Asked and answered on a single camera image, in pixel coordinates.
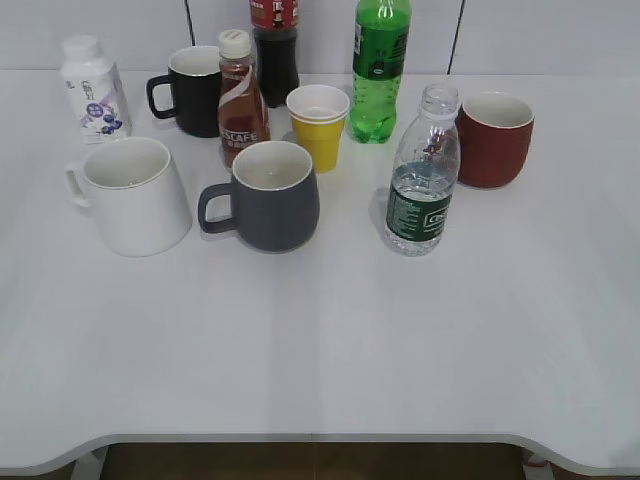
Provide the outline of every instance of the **green label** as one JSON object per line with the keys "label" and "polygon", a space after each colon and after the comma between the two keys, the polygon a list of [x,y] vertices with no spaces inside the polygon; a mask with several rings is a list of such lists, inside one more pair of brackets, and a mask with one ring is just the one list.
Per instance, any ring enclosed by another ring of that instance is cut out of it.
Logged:
{"label": "green label", "polygon": [[356,24],[353,71],[369,80],[402,75],[409,25],[398,30],[376,30]]}
{"label": "green label", "polygon": [[395,187],[389,194],[387,226],[410,242],[428,242],[444,231],[451,195],[436,202],[420,202],[400,195]]}

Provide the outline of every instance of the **green bottle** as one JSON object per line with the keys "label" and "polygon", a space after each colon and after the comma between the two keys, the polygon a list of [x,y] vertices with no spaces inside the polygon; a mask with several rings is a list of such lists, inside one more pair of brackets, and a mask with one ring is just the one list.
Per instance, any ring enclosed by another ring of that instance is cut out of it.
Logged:
{"label": "green bottle", "polygon": [[393,133],[410,23],[410,0],[358,3],[351,128],[361,143],[385,143]]}

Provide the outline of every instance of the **white mug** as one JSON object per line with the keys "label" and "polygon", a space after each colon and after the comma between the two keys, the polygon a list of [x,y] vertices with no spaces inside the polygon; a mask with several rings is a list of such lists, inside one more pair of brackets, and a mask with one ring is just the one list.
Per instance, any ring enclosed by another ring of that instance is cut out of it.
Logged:
{"label": "white mug", "polygon": [[69,166],[72,199],[94,217],[104,243],[125,257],[164,252],[184,238],[192,217],[171,153],[150,138],[100,147]]}

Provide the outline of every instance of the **black mug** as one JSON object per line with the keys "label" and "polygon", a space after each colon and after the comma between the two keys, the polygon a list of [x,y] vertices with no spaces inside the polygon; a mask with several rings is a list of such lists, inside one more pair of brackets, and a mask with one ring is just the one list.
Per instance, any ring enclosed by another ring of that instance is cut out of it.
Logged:
{"label": "black mug", "polygon": [[[173,108],[158,110],[153,90],[171,85]],[[199,46],[178,50],[169,58],[169,75],[147,82],[149,108],[156,118],[176,117],[178,126],[194,137],[219,137],[218,103],[222,73],[218,47]]]}
{"label": "black mug", "polygon": [[[286,252],[311,238],[318,225],[320,198],[311,155],[289,142],[261,142],[235,158],[231,183],[202,192],[198,221],[205,233],[238,230],[254,248]],[[231,218],[209,222],[207,205],[231,196]]]}

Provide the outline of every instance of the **bottle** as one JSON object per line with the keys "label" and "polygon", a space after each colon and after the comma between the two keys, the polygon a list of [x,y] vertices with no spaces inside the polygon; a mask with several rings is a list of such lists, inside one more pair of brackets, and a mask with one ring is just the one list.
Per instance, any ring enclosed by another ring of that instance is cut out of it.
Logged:
{"label": "bottle", "polygon": [[271,139],[269,114],[258,88],[251,39],[244,30],[220,34],[222,92],[218,107],[225,163],[231,168],[238,153]]}
{"label": "bottle", "polygon": [[420,115],[398,147],[386,233],[392,248],[402,255],[426,255],[442,238],[460,169],[458,107],[455,88],[428,86],[418,108]]}
{"label": "bottle", "polygon": [[360,143],[385,143],[393,133],[410,22],[410,0],[358,3],[351,128]]}
{"label": "bottle", "polygon": [[250,0],[258,49],[258,83],[267,105],[284,105],[300,85],[296,66],[297,0]]}
{"label": "bottle", "polygon": [[62,43],[60,70],[85,143],[104,143],[131,135],[131,121],[115,62],[96,37],[79,35]]}

